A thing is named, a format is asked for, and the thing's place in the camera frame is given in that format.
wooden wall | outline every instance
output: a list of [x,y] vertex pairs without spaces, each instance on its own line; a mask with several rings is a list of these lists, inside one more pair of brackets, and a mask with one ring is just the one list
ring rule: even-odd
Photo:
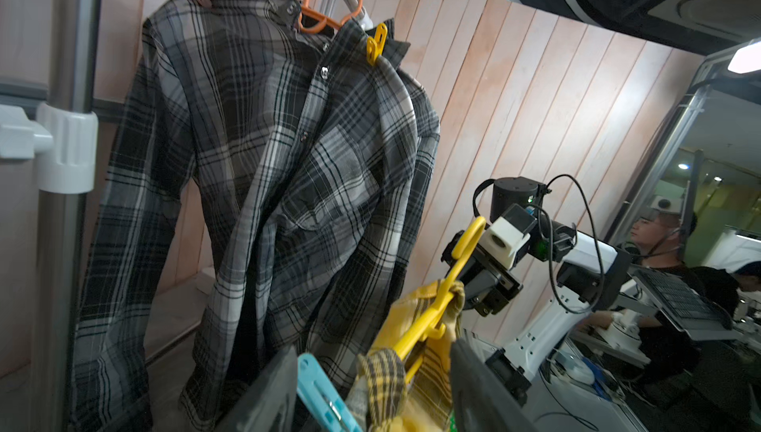
[[[165,1],[103,0],[97,97],[123,100],[140,52],[140,24]],[[442,117],[442,140],[405,291],[444,275],[438,257],[452,235],[470,223],[472,190],[486,178],[549,180],[569,172],[584,186],[603,230],[653,134],[702,59],[506,0],[365,0],[365,8],[376,23],[396,19],[396,38],[412,45],[402,67],[426,87]],[[346,12],[338,0],[333,14]],[[0,77],[46,83],[50,0],[0,0],[0,41]],[[97,217],[113,133],[113,126],[101,130],[101,181],[89,196],[85,245]],[[31,193],[33,186],[17,189]],[[212,263],[195,185],[188,186],[183,200],[162,290]],[[488,206],[487,192],[481,212]],[[557,220],[579,223],[588,232],[581,199],[565,180],[553,184],[546,208]],[[14,215],[4,209],[0,214]],[[29,234],[33,240],[33,228]],[[0,269],[0,281],[19,275]],[[505,312],[485,319],[469,314],[465,325],[487,339],[506,339],[520,330],[547,298],[547,266],[527,260],[517,274],[524,290]],[[23,275],[31,279],[33,272]],[[26,295],[11,300],[29,302]],[[17,367],[28,351],[22,334],[28,331],[28,315],[5,323],[0,340],[12,335],[24,346],[12,354],[0,350],[0,375]]]

orange hanger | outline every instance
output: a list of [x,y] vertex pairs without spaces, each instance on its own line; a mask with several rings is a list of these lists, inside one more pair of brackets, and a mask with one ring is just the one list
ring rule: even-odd
[[[325,26],[330,26],[334,29],[340,29],[341,26],[346,24],[346,21],[349,19],[357,16],[362,11],[362,0],[357,0],[357,8],[354,9],[353,12],[347,14],[343,19],[340,21],[336,21],[335,19],[329,18],[328,16],[320,13],[319,11],[316,11],[309,7],[310,0],[303,0],[303,3],[301,4],[301,14],[298,16],[298,27],[301,29],[301,32],[305,32],[307,34],[317,34],[319,31],[325,29]],[[317,24],[315,24],[312,27],[304,27],[304,24],[301,23],[301,17],[307,15],[312,19],[317,20]]]

plaid shirt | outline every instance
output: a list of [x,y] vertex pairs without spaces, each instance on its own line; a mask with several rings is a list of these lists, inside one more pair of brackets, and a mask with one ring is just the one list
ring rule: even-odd
[[212,2],[143,27],[75,333],[78,430],[151,427],[143,337],[191,177],[217,272],[180,398],[196,429],[287,344],[346,393],[402,289],[438,145],[408,44],[372,67],[353,20],[309,36],[297,0]]

black cable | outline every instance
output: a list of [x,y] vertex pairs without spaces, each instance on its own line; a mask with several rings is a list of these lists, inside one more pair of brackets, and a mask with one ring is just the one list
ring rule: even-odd
[[[542,206],[540,206],[540,205],[538,205],[536,207],[538,207],[538,209],[536,209],[534,211],[534,213],[536,214],[534,217],[537,218],[537,228],[539,229],[539,237],[541,237],[542,240],[547,240],[547,236],[545,236],[544,232],[542,232],[542,217],[541,217],[542,213],[544,213],[544,215],[547,216],[547,212],[544,209],[542,209]],[[553,223],[552,223],[552,221],[549,222],[549,229],[550,230],[553,229]],[[550,252],[552,251],[552,245],[553,245],[553,241],[552,241],[552,238],[550,238],[550,240],[549,240]]]
[[584,201],[584,207],[587,210],[587,216],[589,217],[589,225],[592,228],[592,239],[595,241],[595,251],[597,252],[597,262],[600,266],[600,284],[597,286],[597,294],[595,298],[595,301],[589,302],[589,310],[592,310],[595,308],[595,305],[598,301],[600,301],[600,298],[603,296],[603,289],[605,287],[605,268],[603,268],[603,256],[600,254],[600,244],[597,240],[597,230],[595,229],[595,220],[592,219],[592,209],[589,209],[589,202],[587,201],[587,197],[584,194],[584,190],[581,188],[581,185],[576,181],[576,178],[569,174],[558,174],[549,182],[547,183],[547,188],[549,188],[549,185],[551,185],[556,179],[558,178],[569,178],[573,183],[576,185],[576,188],[578,188],[579,194],[581,194],[581,199]]
[[573,227],[573,246],[576,247],[576,244],[578,244],[578,226],[576,222],[571,222],[571,227]]
[[681,245],[679,245],[677,247],[674,247],[674,248],[671,248],[671,249],[667,250],[666,252],[656,252],[655,254],[650,253],[650,254],[647,254],[647,255],[644,255],[644,256],[642,254],[632,254],[632,257],[633,258],[651,258],[651,257],[657,257],[657,256],[662,256],[663,254],[668,254],[669,252],[676,252],[680,248],[682,248]]
[[588,421],[585,418],[582,418],[582,417],[579,417],[579,416],[577,416],[575,414],[572,414],[571,411],[569,411],[563,404],[561,404],[560,401],[558,400],[558,398],[556,398],[555,395],[553,394],[553,391],[549,389],[549,384],[547,383],[547,380],[544,379],[544,374],[542,373],[542,371],[539,371],[539,375],[542,377],[542,382],[544,382],[544,387],[547,388],[547,392],[549,392],[549,394],[553,397],[553,399],[555,399],[555,402],[557,402],[558,405],[564,411],[566,411],[566,412],[565,412],[565,414],[563,412],[547,412],[546,414],[542,414],[539,417],[537,417],[536,419],[534,419],[533,422],[535,424],[537,423],[537,420],[539,420],[542,417],[547,417],[548,415],[567,415],[568,417],[575,418],[576,422],[578,422],[579,424],[583,425],[587,429],[593,430],[594,432],[600,432],[600,429],[598,429],[595,424],[593,424],[592,422]]
[[[566,306],[566,302],[560,299],[560,294],[558,294],[558,287],[557,287],[557,281],[555,277],[553,276],[553,222],[549,218],[549,214],[547,214],[547,211],[543,208],[540,208],[539,206],[534,206],[535,209],[537,209],[538,212],[544,214],[544,217],[547,218],[547,222],[549,223],[549,246],[547,247],[547,267],[549,272],[549,285],[553,289],[553,295],[555,295],[555,299],[557,300],[558,304],[563,307],[565,311],[568,313],[573,313],[574,315],[580,315],[582,313],[588,312],[592,305],[587,306],[586,308],[582,308],[581,310],[574,310],[572,308],[568,308]],[[539,219],[539,226],[542,225],[541,219]]]
[[481,214],[478,212],[478,204],[476,203],[476,198],[478,198],[478,195],[481,194],[481,191],[484,189],[490,187],[490,185],[494,184],[494,179],[489,178],[488,180],[485,180],[481,184],[478,185],[475,191],[473,191],[473,217],[478,218]]

ceiling light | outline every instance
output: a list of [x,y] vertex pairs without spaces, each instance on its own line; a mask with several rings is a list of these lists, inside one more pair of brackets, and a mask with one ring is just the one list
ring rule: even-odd
[[761,69],[761,42],[737,49],[727,68],[735,74],[747,74]]

